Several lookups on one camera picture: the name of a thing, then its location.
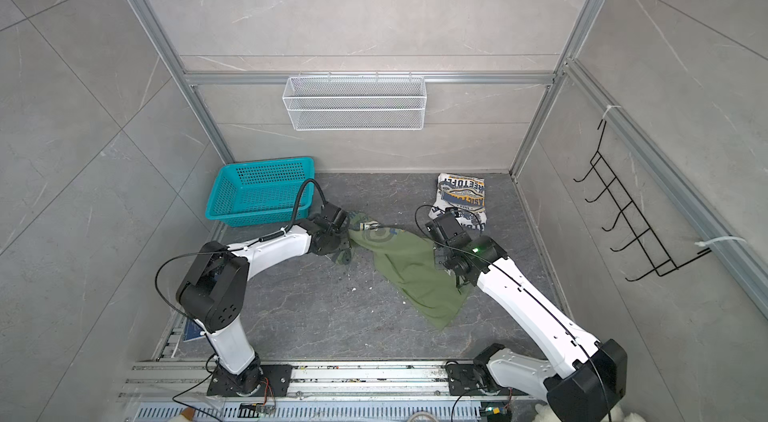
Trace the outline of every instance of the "white wire basket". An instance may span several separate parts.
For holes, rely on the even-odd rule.
[[[295,76],[283,102],[296,130],[422,129],[427,90],[412,76]]]

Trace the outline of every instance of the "metal vent grille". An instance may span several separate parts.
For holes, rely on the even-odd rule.
[[[210,406],[192,403],[206,411],[214,412]],[[248,420],[269,420],[270,422],[360,422],[360,419],[388,420],[405,422],[416,412],[424,411],[439,420],[451,419],[451,400],[384,400],[377,402],[305,402],[283,401],[277,404],[274,414],[261,414],[257,417],[241,417],[240,402],[226,402],[216,415],[227,422]],[[134,422],[167,422],[169,418],[178,415],[184,407],[173,402],[143,402],[134,418]],[[200,422],[214,420],[204,414],[197,413],[195,420]],[[454,422],[475,422],[480,419],[480,402],[476,400],[460,400],[453,412]]]
[[[421,129],[426,94],[424,78],[298,76],[283,102],[296,130]]]

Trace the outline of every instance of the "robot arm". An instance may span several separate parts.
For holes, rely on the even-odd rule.
[[[443,265],[490,295],[517,321],[547,360],[493,344],[475,358],[475,385],[516,388],[549,402],[563,422],[598,421],[624,396],[627,353],[600,343],[543,296],[487,235],[472,239],[450,213],[427,223]]]
[[[244,243],[203,245],[176,299],[205,331],[219,356],[221,376],[237,394],[253,394],[262,380],[260,360],[248,342],[240,311],[246,283],[274,264],[298,255],[325,255],[350,247],[342,225],[346,212],[330,203],[319,214]]]
[[[326,204],[320,214],[245,243],[203,246],[177,292],[177,300],[219,355],[220,376],[238,394],[250,395],[262,379],[259,356],[240,323],[247,281],[264,269],[306,253],[348,249],[346,213]],[[613,340],[601,344],[549,302],[518,270],[504,249],[481,235],[472,239],[453,215],[427,224],[447,249],[443,264],[477,285],[517,321],[546,360],[515,354],[494,344],[475,358],[475,386],[516,388],[547,400],[563,422],[598,421],[621,397],[627,355]]]

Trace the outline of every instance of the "green cloth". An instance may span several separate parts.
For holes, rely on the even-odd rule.
[[[456,288],[456,278],[435,267],[432,241],[402,229],[362,229],[370,221],[350,215],[350,242],[373,252],[373,264],[397,285],[413,306],[437,329],[445,328],[461,310],[472,286]]]

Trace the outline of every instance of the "mounting plate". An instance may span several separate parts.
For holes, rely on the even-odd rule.
[[[290,375],[293,370],[293,365],[262,365],[261,371],[265,378],[269,379],[270,387],[274,392],[275,397],[285,397],[288,394],[288,385],[290,384]],[[223,376],[221,372],[223,369],[220,366],[216,366],[214,375],[210,379],[208,385],[207,395],[221,395],[224,397],[239,397],[235,388],[228,383],[228,378]],[[249,397],[263,397],[266,384],[260,384]]]
[[[488,395],[487,391],[484,393],[482,390],[477,388],[480,384],[475,378],[475,373],[473,371],[474,367],[475,366],[473,364],[459,364],[456,362],[448,362],[446,364],[446,373],[448,373],[448,390],[450,391],[451,395]],[[503,388],[498,392],[498,394],[493,395],[509,396],[510,392],[512,392],[513,396],[527,395],[521,390],[507,388]]]

